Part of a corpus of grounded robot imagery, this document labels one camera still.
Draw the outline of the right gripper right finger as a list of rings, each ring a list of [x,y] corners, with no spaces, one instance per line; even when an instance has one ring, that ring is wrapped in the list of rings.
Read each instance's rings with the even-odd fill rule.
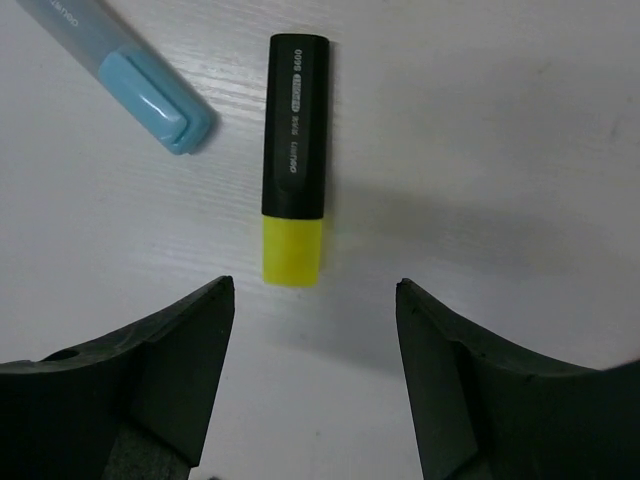
[[[635,479],[639,365],[595,370],[477,325],[411,280],[396,325],[426,479]]]

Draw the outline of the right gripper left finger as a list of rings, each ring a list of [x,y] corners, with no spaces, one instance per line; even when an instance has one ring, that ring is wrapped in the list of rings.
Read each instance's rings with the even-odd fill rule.
[[[1,367],[5,479],[185,479],[201,461],[234,320],[222,276],[39,361]]]

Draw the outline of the black yellow highlighter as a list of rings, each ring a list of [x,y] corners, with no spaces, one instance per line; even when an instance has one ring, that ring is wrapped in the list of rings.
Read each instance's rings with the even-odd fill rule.
[[[280,33],[269,46],[261,213],[263,280],[316,284],[322,253],[330,43]]]

